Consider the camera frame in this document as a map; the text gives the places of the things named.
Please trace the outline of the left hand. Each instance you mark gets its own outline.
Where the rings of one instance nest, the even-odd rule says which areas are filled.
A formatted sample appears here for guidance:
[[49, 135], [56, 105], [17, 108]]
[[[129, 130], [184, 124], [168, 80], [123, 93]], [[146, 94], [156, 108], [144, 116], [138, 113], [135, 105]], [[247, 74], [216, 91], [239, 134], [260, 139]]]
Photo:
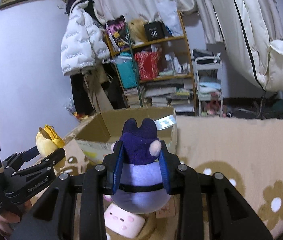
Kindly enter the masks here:
[[5, 211], [0, 215], [0, 234], [5, 239], [10, 239], [13, 232], [12, 224], [19, 223], [21, 218], [19, 215]]

